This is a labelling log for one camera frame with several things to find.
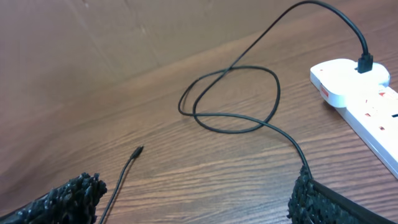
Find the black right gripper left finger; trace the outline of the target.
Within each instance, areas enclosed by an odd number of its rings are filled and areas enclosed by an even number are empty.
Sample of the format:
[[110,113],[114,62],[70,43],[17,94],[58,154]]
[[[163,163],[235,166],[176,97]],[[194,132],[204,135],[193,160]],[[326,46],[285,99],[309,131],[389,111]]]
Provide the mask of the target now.
[[1,224],[92,224],[106,184],[82,173],[58,188],[1,217]]

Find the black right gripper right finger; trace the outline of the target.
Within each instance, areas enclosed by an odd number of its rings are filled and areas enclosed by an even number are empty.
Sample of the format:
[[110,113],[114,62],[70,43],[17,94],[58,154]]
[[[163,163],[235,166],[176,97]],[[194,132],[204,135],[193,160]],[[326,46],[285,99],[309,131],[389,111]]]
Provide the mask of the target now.
[[304,166],[288,202],[287,218],[293,224],[395,224],[313,180]]

